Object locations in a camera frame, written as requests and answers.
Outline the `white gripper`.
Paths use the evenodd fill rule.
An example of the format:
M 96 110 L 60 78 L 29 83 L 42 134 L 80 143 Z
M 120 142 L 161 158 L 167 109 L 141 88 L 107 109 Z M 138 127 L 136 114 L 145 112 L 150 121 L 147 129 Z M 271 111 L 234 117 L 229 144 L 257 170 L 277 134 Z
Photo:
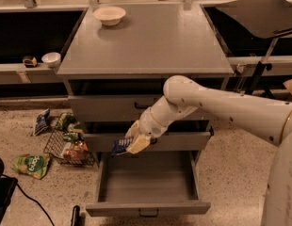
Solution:
M 165 110 L 148 107 L 125 134 L 125 138 L 133 141 L 126 148 L 131 154 L 143 151 L 150 145 L 151 137 L 161 137 L 168 129 L 168 113 Z

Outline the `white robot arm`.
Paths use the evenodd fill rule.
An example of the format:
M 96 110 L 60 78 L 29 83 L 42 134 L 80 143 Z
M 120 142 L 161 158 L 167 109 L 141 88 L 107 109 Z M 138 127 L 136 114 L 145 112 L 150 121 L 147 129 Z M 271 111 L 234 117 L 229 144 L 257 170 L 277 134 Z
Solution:
M 292 103 L 209 89 L 175 75 L 165 82 L 163 96 L 127 131 L 125 136 L 133 141 L 126 151 L 141 152 L 170 124 L 199 108 L 278 148 L 268 177 L 261 226 L 292 226 Z

